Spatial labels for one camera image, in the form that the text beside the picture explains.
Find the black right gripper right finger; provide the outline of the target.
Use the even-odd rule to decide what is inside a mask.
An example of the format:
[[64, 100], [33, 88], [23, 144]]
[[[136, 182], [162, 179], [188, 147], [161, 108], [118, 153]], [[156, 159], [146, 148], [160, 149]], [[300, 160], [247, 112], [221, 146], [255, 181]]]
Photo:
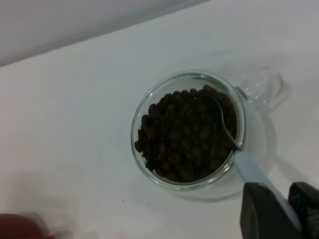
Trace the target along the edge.
[[319, 190], [306, 182], [290, 186], [288, 201], [297, 213], [306, 239], [319, 238]]

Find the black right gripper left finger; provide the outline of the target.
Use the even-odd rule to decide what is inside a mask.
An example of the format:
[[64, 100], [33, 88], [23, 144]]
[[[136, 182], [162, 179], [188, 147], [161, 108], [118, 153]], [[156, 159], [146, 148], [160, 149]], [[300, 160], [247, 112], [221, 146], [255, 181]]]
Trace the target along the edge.
[[301, 239], [275, 195], [258, 183], [246, 183], [240, 214], [244, 239]]

